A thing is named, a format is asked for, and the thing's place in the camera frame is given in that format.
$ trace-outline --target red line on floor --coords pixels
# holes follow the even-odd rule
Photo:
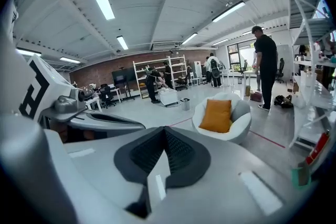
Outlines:
[[[283,145],[280,145],[280,144],[278,144],[277,142],[274,142],[274,141],[271,140],[271,139],[268,139],[268,138],[266,138],[266,137],[264,137],[264,136],[262,136],[262,135],[260,135],[260,134],[257,134],[257,133],[255,133],[255,132],[253,132],[253,131],[251,131],[251,130],[250,130],[250,132],[253,133],[253,134],[255,134],[255,135],[258,135],[259,137],[261,137],[261,138],[263,138],[263,139],[265,139],[265,140],[267,140],[267,141],[269,141],[269,142],[271,142],[271,143],[273,143],[273,144],[276,144],[277,146],[280,146],[280,147],[282,147],[282,148],[285,148]]]
[[[174,124],[172,124],[172,125],[169,125],[169,127],[174,126],[174,125],[177,125],[177,124],[182,123],[182,122],[185,122],[185,121],[188,121],[188,120],[191,120],[191,119],[192,119],[192,117],[189,118],[189,119],[186,119],[186,120],[184,120],[184,121],[180,121],[180,122],[174,123]]]

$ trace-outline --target exposed brick wall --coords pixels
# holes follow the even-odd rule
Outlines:
[[[180,50],[178,56],[185,56],[185,60],[189,63],[194,61],[201,61],[203,63],[205,58],[209,56],[210,51],[208,50]],[[176,54],[171,54],[168,52],[154,52],[151,54],[140,54],[118,58],[115,60],[109,60],[105,62],[98,63],[96,65],[88,66],[77,71],[70,73],[71,83],[74,81],[77,83],[78,87],[87,86],[90,83],[95,83],[98,87],[101,84],[112,84],[112,72],[118,71],[120,67],[133,68],[134,62],[145,62],[155,59],[163,59],[167,56],[177,57]],[[130,88],[137,90],[138,86],[135,83],[130,84]]]

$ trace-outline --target black pants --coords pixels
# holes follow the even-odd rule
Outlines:
[[[207,83],[210,83],[210,82],[211,82],[211,77],[212,77],[211,72],[210,72],[210,71],[207,71],[207,72],[206,72],[206,82],[207,82]]]
[[[264,99],[264,108],[270,109],[272,99],[272,88],[277,72],[272,70],[260,70],[261,90]]]
[[[172,79],[170,79],[170,78],[165,78],[164,80],[165,80],[167,86],[168,86],[169,88],[173,89]]]
[[[214,78],[214,76],[212,75],[212,78],[214,80],[214,87],[217,87],[217,86],[221,86],[222,83],[220,82],[220,76],[218,78]]]
[[[154,89],[154,84],[152,82],[146,82],[146,87],[148,90],[148,95],[152,101],[156,101],[155,98],[155,89]]]

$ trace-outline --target white round armchair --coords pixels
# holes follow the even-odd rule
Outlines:
[[[198,126],[201,124],[208,99],[214,100],[231,100],[231,121],[233,122],[229,132],[217,133],[208,131]],[[231,141],[236,144],[240,144],[246,137],[251,127],[251,112],[249,104],[242,100],[238,95],[234,93],[218,93],[213,97],[204,99],[200,104],[195,107],[195,113],[193,116],[194,128],[200,133],[207,136],[211,136],[216,139]]]

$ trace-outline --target sneaker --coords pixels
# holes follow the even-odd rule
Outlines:
[[[269,111],[269,109],[264,108],[264,105],[263,105],[263,104],[260,104],[258,107],[259,107],[260,109],[262,109],[262,110]]]

